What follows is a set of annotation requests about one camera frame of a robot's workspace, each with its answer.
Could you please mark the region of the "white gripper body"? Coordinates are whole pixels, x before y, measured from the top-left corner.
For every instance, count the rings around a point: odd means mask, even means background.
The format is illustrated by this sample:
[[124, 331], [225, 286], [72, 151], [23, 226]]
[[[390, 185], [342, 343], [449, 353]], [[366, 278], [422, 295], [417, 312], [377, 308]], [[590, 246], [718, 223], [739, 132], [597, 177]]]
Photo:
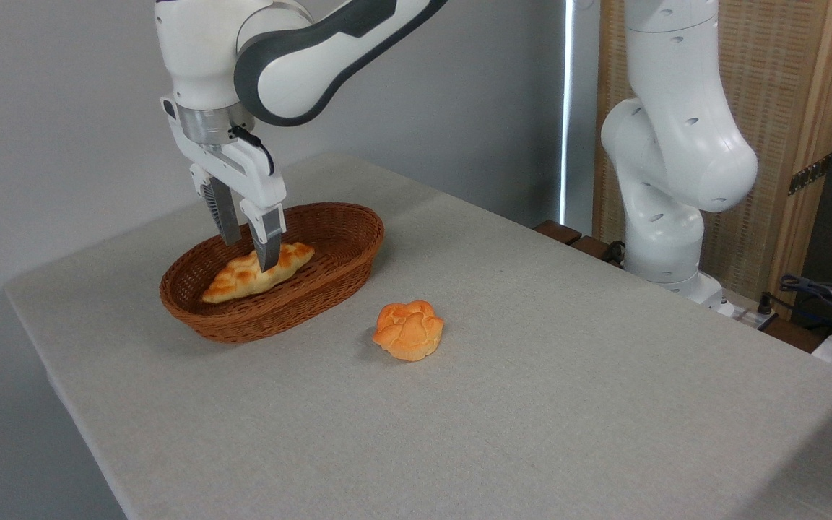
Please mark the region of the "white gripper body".
[[176, 145], [188, 160], [258, 207], [286, 198], [283, 178], [267, 149], [251, 134], [254, 118], [241, 103], [196, 110], [167, 97], [161, 101]]

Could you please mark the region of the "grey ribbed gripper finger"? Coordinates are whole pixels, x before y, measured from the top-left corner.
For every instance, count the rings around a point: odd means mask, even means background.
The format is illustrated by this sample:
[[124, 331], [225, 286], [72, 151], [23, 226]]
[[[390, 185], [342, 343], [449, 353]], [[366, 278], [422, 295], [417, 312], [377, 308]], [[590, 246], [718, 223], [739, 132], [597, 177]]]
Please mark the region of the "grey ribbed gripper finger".
[[280, 260], [282, 234], [286, 231], [282, 204], [258, 207], [250, 199], [243, 199], [240, 209], [250, 224], [260, 270], [273, 269]]
[[210, 211], [215, 227], [226, 246], [233, 246], [241, 237], [240, 223], [235, 213], [232, 191], [227, 184], [192, 164], [189, 168], [194, 187]]

